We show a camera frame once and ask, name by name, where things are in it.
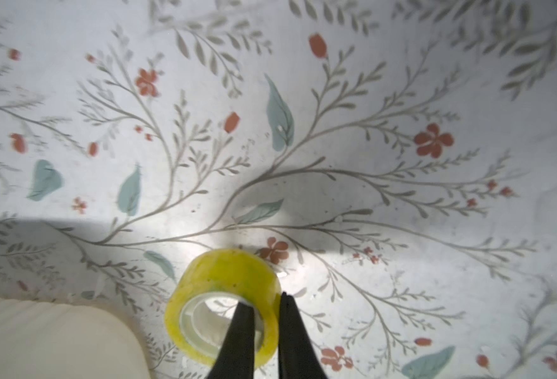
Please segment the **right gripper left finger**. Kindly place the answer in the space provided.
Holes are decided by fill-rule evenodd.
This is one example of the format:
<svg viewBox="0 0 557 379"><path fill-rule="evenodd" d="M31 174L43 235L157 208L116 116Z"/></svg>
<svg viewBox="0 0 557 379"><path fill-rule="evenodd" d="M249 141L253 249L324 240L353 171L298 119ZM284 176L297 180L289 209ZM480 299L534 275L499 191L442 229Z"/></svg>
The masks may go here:
<svg viewBox="0 0 557 379"><path fill-rule="evenodd" d="M226 338L207 379L253 379L255 363L255 311L238 303Z"/></svg>

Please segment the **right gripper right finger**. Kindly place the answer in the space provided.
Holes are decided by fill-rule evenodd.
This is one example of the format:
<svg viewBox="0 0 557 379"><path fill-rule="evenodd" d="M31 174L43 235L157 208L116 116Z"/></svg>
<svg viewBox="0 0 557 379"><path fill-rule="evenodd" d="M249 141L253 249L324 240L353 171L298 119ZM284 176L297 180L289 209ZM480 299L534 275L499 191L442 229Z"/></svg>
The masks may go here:
<svg viewBox="0 0 557 379"><path fill-rule="evenodd" d="M278 375L280 379L327 379L314 352L296 300L281 294Z"/></svg>

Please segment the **yellow transparent tape roll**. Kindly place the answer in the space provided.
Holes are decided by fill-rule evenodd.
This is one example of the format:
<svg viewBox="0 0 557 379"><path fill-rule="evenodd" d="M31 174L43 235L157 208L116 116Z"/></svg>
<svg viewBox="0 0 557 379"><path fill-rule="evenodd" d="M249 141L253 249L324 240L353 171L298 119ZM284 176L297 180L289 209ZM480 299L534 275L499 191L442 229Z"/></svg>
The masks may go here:
<svg viewBox="0 0 557 379"><path fill-rule="evenodd" d="M212 366L238 304L254 309L255 368L278 347L281 284L263 259L243 250L212 250L186 268L166 306L164 322L174 345Z"/></svg>

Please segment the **white plastic storage box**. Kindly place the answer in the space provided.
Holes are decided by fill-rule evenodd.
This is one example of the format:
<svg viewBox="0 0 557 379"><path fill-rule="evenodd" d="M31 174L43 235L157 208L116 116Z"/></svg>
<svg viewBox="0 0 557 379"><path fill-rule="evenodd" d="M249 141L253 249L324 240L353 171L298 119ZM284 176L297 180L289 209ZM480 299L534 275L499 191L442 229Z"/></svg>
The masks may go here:
<svg viewBox="0 0 557 379"><path fill-rule="evenodd" d="M149 378L133 330L91 306L0 298L0 378Z"/></svg>

